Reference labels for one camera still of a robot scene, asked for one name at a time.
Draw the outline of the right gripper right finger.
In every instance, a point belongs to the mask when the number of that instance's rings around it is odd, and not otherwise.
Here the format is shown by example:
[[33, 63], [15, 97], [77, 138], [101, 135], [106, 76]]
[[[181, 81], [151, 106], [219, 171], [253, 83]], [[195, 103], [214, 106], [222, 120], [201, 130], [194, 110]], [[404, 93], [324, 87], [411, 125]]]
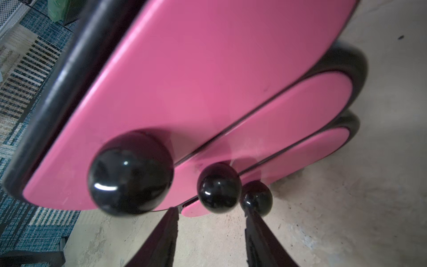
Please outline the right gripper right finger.
[[298, 267], [262, 217], [246, 210], [245, 241], [249, 267]]

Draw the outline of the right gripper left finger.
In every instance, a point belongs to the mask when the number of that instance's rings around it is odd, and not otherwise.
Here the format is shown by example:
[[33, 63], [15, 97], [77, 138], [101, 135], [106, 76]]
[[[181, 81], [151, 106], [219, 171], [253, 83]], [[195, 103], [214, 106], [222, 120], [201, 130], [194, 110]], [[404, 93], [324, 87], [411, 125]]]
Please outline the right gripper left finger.
[[169, 208], [126, 267], [172, 267], [178, 236], [179, 209]]

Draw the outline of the black drawer cabinet shell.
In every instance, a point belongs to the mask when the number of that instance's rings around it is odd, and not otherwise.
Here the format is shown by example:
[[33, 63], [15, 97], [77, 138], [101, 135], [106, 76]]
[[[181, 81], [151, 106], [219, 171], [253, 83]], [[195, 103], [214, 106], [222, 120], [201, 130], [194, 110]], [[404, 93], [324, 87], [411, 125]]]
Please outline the black drawer cabinet shell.
[[[37, 104], [30, 124], [3, 176], [3, 186], [9, 195], [30, 203], [23, 197], [23, 190], [32, 174], [77, 110], [85, 95], [95, 84], [107, 66], [109, 59], [125, 39], [126, 34], [148, 2], [87, 2], [75, 29], [75, 34], [57, 62], [48, 81], [47, 90]], [[245, 116], [222, 130], [188, 156], [175, 162], [184, 161], [194, 155], [205, 144], [232, 129]]]

